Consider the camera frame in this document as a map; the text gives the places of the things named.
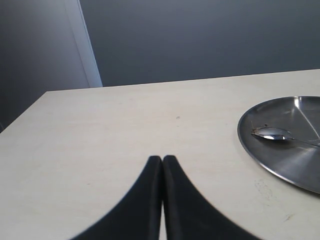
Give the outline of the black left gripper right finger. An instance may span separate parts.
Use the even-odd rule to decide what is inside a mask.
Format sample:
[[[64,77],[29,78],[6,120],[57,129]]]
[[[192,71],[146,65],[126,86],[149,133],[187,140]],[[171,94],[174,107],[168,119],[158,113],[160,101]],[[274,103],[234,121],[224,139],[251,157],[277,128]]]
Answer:
[[[168,240],[257,240],[215,207],[196,189],[174,155],[163,162],[164,217]]]

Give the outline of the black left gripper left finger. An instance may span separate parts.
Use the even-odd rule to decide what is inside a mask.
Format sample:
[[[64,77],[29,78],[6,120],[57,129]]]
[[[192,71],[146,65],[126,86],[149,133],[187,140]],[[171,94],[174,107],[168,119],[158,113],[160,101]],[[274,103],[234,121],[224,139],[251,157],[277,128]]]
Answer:
[[[74,240],[158,240],[163,200],[163,162],[150,156],[126,195]]]

